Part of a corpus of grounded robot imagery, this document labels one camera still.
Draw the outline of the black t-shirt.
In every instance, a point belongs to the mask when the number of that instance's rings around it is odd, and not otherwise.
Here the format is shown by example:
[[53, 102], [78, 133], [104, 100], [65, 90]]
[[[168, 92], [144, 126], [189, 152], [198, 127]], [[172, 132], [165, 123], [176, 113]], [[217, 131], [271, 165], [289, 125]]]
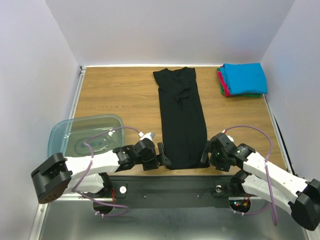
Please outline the black t-shirt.
[[165, 155], [181, 169], [197, 169], [208, 136], [196, 82], [196, 70], [184, 67], [153, 72]]

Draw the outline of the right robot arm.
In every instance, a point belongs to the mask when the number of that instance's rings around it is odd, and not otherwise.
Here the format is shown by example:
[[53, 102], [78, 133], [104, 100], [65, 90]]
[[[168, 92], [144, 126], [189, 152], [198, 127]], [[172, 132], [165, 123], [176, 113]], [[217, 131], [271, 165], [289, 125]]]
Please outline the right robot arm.
[[295, 176], [267, 161], [254, 148], [235, 145], [231, 136], [218, 133], [207, 141], [201, 163], [217, 170], [240, 170], [231, 178], [227, 191], [234, 196], [249, 194], [283, 209], [301, 227], [314, 231], [320, 224], [320, 182]]

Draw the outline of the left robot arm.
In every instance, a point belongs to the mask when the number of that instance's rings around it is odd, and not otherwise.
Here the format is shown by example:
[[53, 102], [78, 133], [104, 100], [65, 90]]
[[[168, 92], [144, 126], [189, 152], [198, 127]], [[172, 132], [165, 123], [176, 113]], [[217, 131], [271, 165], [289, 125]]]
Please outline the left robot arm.
[[142, 165], [144, 171], [171, 166], [162, 143], [142, 137], [134, 145], [125, 145], [94, 156], [65, 157], [54, 153], [35, 170], [31, 179], [40, 204], [51, 203], [62, 195], [85, 192], [106, 197], [111, 193], [107, 174]]

